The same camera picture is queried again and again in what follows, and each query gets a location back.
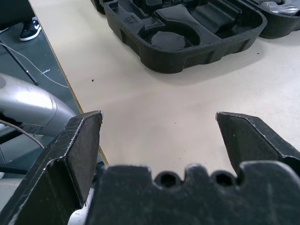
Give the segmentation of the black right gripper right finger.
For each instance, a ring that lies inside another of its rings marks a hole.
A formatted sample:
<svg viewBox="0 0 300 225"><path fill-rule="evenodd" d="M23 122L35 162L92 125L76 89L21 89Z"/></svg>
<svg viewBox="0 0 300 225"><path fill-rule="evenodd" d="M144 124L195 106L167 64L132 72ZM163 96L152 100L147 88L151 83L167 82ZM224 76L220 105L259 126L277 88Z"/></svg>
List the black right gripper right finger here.
<svg viewBox="0 0 300 225"><path fill-rule="evenodd" d="M258 117L217 112L228 157L235 172L246 161L278 161L300 173L300 152Z"/></svg>

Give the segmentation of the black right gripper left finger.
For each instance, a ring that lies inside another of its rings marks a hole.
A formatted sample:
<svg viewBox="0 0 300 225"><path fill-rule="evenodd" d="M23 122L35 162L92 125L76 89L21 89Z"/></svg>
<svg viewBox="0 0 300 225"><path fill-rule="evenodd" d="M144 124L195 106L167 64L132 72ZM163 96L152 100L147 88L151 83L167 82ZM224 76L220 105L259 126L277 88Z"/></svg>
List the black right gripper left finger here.
<svg viewBox="0 0 300 225"><path fill-rule="evenodd" d="M41 152L0 212L2 225L66 225L87 201L97 164L101 111L83 113Z"/></svg>

